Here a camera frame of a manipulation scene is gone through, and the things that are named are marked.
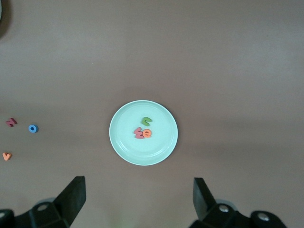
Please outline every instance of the plate rim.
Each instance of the plate rim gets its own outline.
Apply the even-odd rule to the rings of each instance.
[[[175,123],[175,126],[176,126],[176,140],[174,142],[174,146],[172,148],[172,151],[170,151],[170,153],[168,153],[168,155],[166,157],[164,157],[163,159],[161,159],[160,161],[157,161],[157,162],[153,162],[153,163],[149,163],[149,164],[138,164],[138,163],[135,163],[135,162],[132,162],[132,161],[129,161],[127,159],[125,159],[123,156],[120,155],[120,153],[115,149],[114,145],[113,145],[113,142],[112,142],[112,139],[111,139],[111,126],[112,126],[112,123],[113,123],[113,119],[115,118],[116,114],[119,113],[119,111],[121,109],[123,109],[125,106],[127,105],[131,105],[132,103],[137,103],[137,102],[148,102],[148,103],[153,103],[153,104],[156,104],[157,106],[160,106],[162,109],[164,109],[173,119],[174,123]],[[164,161],[165,159],[167,159],[171,153],[174,151],[175,147],[176,147],[176,144],[177,144],[177,141],[178,141],[178,137],[179,137],[179,134],[178,134],[178,127],[177,127],[177,123],[176,123],[176,120],[174,118],[174,116],[172,115],[172,113],[163,105],[161,105],[160,103],[157,103],[155,101],[150,101],[150,100],[135,100],[135,101],[130,101],[128,103],[125,103],[123,106],[121,106],[116,112],[115,114],[113,115],[112,119],[111,119],[111,122],[110,122],[110,126],[109,126],[109,138],[110,138],[110,142],[111,142],[111,145],[112,145],[112,148],[114,149],[114,151],[122,158],[124,159],[125,161],[131,163],[131,164],[134,164],[134,165],[140,165],[140,166],[149,166],[149,165],[155,165],[155,164],[158,164],[162,161]]]

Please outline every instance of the plate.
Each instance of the plate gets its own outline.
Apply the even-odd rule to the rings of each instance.
[[[115,113],[109,135],[114,150],[127,162],[154,165],[172,153],[178,129],[165,107],[153,101],[138,100],[125,104]]]

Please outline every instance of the black plastic part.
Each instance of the black plastic part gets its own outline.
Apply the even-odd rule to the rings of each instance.
[[[190,228],[286,228],[270,212],[254,211],[248,218],[227,204],[217,204],[202,178],[194,178],[193,204],[199,220]],[[259,214],[263,214],[266,219],[261,219]]]
[[[14,217],[12,210],[0,210],[0,228],[69,228],[86,200],[85,177],[75,177],[53,202],[35,205]]]
[[[203,220],[207,212],[216,205],[209,188],[202,178],[194,178],[193,204],[199,220]]]

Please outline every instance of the light green plate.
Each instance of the light green plate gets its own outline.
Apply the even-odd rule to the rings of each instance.
[[[150,126],[142,124],[149,117]],[[135,138],[134,130],[149,129],[150,138]],[[110,140],[114,150],[135,165],[154,165],[165,160],[174,150],[178,138],[176,122],[162,105],[146,100],[133,101],[122,106],[110,123]]]

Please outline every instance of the metal screw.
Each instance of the metal screw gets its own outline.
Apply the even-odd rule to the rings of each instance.
[[[264,214],[264,213],[258,213],[257,216],[259,217],[260,220],[263,220],[265,222],[268,222],[270,220],[269,217],[267,216],[267,214]]]
[[[37,208],[37,210],[38,210],[38,211],[42,211],[42,210],[45,210],[47,207],[48,207],[47,204],[42,204],[42,205],[40,205],[40,206]]]
[[[228,207],[226,207],[225,205],[220,205],[219,209],[221,212],[227,213],[229,211]]]

